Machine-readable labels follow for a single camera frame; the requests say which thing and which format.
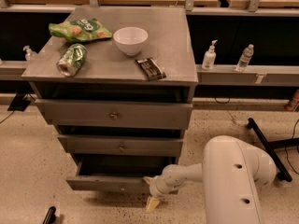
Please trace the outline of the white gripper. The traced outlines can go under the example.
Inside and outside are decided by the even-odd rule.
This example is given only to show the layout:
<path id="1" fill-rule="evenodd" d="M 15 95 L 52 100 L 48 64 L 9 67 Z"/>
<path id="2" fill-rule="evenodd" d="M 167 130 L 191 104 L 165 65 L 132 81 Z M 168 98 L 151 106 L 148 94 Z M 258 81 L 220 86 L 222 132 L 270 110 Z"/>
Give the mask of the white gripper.
<path id="1" fill-rule="evenodd" d="M 149 214 L 159 205 L 160 200 L 158 198 L 162 198 L 170 192 L 170 187 L 160 175 L 155 177 L 144 176 L 143 179 L 149 185 L 149 192 L 153 196 L 149 196 L 147 199 L 146 213 Z"/>

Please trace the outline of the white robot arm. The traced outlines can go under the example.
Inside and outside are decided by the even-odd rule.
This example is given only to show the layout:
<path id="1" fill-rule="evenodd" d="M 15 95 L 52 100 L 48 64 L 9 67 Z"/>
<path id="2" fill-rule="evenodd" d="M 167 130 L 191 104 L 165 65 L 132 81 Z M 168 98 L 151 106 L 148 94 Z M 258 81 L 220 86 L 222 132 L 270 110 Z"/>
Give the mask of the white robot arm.
<path id="1" fill-rule="evenodd" d="M 271 184 L 277 168 L 262 149 L 221 135 L 210 139 L 203 160 L 192 165 L 170 164 L 160 175 L 147 177 L 152 212 L 166 194 L 189 182 L 203 184 L 206 224 L 265 224 L 256 188 Z"/>

